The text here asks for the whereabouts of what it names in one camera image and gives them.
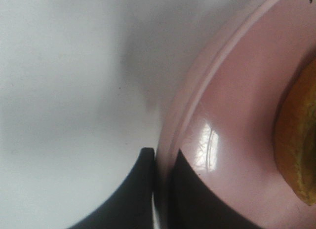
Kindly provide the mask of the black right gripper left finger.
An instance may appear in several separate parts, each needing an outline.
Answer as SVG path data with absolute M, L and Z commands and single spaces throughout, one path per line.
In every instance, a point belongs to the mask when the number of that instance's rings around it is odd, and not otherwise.
M 95 211 L 73 229 L 152 229 L 155 151 L 142 148 L 128 176 Z

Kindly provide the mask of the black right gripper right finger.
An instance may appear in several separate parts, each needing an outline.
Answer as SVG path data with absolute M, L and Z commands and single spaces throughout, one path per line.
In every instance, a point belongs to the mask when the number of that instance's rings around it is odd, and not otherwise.
M 258 229 L 218 198 L 198 177 L 181 151 L 169 183 L 170 229 Z

